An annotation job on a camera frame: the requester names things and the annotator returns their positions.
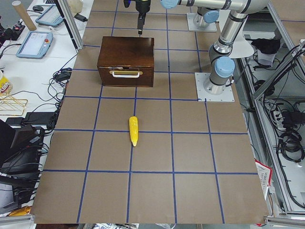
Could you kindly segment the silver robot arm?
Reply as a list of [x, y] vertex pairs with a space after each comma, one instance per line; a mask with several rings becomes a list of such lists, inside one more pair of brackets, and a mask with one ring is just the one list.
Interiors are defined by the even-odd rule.
[[196, 6], [208, 10], [230, 10], [218, 40], [209, 49], [212, 72], [203, 83], [205, 91], [212, 95], [223, 93], [226, 82], [233, 75], [234, 61], [229, 57], [233, 43], [247, 16], [267, 6], [267, 0], [162, 0], [165, 9], [178, 5]]
[[197, 16], [196, 21], [198, 22], [198, 26], [206, 27], [207, 25], [214, 23], [219, 18], [219, 9], [213, 8], [197, 8]]

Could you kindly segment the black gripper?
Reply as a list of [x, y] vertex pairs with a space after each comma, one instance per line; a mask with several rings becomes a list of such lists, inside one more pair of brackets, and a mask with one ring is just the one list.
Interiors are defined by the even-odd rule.
[[[124, 6], [129, 7], [131, 1], [135, 1], [135, 8], [138, 12], [149, 12], [151, 6], [151, 0], [124, 0]], [[145, 13], [139, 13], [137, 20], [137, 30], [139, 36], [142, 35], [143, 27], [145, 25]]]

